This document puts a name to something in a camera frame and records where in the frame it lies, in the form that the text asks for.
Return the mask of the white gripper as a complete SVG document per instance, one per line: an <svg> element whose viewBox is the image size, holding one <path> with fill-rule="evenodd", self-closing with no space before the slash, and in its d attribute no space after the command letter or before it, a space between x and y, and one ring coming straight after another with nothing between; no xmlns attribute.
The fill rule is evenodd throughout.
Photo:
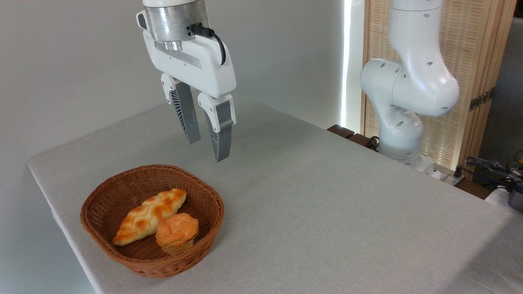
<svg viewBox="0 0 523 294"><path fill-rule="evenodd" d="M232 125L237 123L230 93L237 87L237 79L227 46L215 38L212 29L196 23L183 28L190 39L181 41L181 50L168 50L152 38L145 16L145 11L137 13L137 23L153 65L163 72L166 100L175 108L188 142L192 145L201 139L192 86L204 92L197 100L206 116L215 160L228 158Z"/></svg>

